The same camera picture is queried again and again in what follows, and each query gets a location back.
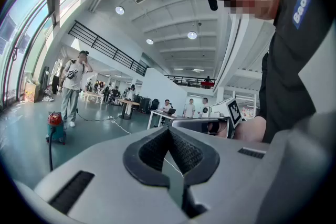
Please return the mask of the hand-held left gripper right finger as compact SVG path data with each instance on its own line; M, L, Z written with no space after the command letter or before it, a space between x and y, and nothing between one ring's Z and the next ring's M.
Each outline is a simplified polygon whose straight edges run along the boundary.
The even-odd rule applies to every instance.
M184 128L169 128L169 151L183 176L181 207L169 211L170 223L197 220L228 209L249 182L269 144L231 140Z

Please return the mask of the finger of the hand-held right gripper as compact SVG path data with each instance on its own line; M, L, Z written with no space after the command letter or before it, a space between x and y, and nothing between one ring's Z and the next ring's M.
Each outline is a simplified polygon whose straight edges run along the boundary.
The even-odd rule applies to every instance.
M172 121L172 127L182 127L188 130L196 131L196 132L209 132L208 126L214 126L215 132L218 130L216 127L219 125L220 122L228 122L228 118L183 118L183 119L176 119Z

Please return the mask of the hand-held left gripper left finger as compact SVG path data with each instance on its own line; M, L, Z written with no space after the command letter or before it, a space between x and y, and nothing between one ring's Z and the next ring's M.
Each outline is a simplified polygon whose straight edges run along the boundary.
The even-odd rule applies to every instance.
M128 145L154 131L149 129L95 144L54 169L35 189L18 180L15 185L33 212L47 223L183 223L188 217L166 188L138 182L123 164ZM63 214L50 202L80 171L93 177Z

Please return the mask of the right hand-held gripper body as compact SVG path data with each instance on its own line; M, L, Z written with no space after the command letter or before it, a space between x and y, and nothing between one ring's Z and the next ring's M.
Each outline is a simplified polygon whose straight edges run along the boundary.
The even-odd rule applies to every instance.
M237 100L230 98L212 106L204 106L201 112L202 118L226 120L229 129L235 129L243 120Z

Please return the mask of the person's right hand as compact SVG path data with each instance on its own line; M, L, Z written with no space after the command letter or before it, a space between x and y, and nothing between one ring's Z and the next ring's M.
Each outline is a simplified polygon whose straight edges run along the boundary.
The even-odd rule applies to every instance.
M222 138L227 137L227 123L226 122L210 122L207 125L208 134Z

